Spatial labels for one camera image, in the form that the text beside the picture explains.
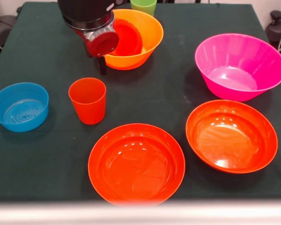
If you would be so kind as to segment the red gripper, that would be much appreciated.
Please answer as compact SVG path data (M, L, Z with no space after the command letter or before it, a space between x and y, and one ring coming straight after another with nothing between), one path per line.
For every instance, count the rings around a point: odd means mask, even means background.
M113 27L104 27L92 32L84 32L85 45L92 57L97 57L101 75L107 74L104 55L115 50L119 43L119 36Z

